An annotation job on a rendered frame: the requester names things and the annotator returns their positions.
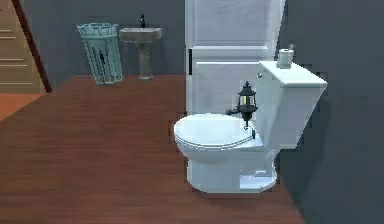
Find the white room door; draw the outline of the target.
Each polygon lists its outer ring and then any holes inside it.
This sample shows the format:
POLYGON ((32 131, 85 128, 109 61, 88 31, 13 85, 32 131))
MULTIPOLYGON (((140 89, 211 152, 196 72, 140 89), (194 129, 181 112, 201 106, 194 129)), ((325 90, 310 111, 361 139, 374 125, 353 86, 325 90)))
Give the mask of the white room door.
POLYGON ((286 1, 185 0, 187 114, 235 108, 259 62, 275 56, 286 1))

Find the grey pedestal sink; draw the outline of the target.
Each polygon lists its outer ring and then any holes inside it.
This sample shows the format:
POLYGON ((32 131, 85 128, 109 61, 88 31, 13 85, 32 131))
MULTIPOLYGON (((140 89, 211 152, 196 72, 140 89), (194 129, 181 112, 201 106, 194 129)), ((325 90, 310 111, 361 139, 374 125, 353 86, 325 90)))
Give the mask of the grey pedestal sink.
POLYGON ((119 30, 119 38, 123 42, 132 42, 136 45, 139 59, 139 78, 151 80, 153 78, 150 63, 149 45, 153 41, 162 38, 162 29, 153 28, 122 28, 119 30))

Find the black lantern lamp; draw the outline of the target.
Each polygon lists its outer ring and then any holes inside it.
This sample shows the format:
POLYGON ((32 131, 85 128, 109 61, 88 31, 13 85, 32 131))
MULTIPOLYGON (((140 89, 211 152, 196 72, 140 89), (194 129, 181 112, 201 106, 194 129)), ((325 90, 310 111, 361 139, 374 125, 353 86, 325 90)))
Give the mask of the black lantern lamp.
POLYGON ((226 114, 241 114, 242 119, 245 122, 244 129, 247 130, 252 114, 258 109, 256 105, 256 92, 252 90, 251 85, 248 81, 246 81, 238 95, 239 97, 236 108, 227 110, 226 114))

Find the white toilet paper roll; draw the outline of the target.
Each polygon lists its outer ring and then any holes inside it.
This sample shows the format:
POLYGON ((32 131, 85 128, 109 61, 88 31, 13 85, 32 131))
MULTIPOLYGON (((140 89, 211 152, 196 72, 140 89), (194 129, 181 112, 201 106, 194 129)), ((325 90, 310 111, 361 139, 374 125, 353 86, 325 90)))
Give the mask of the white toilet paper roll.
POLYGON ((276 66, 280 69, 290 69, 294 53, 295 51, 293 44, 290 44, 288 48, 280 49, 278 52, 276 66))

